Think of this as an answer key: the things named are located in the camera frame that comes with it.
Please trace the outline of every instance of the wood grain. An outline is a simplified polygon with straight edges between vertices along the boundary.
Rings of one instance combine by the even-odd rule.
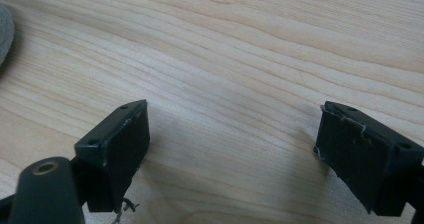
[[[0,0],[0,198],[117,106],[149,101],[122,223],[408,223],[312,152],[324,101],[424,143],[424,0]],[[86,213],[88,223],[114,214]]]

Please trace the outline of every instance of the gray object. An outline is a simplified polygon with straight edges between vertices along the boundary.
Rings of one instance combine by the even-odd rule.
[[[0,4],[0,66],[12,45],[14,29],[12,14]]]

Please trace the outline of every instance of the light wood surface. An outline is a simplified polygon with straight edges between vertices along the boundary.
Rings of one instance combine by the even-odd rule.
[[[324,101],[424,143],[424,0],[0,0],[0,198],[147,99],[122,223],[409,223],[368,215],[312,152]],[[86,213],[87,223],[115,215]]]

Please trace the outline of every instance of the wooden table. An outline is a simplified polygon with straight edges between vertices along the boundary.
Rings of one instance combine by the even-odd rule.
[[[424,0],[0,0],[0,198],[147,99],[122,223],[409,223],[368,215],[312,152],[326,100],[424,143]],[[87,223],[115,214],[86,213]]]

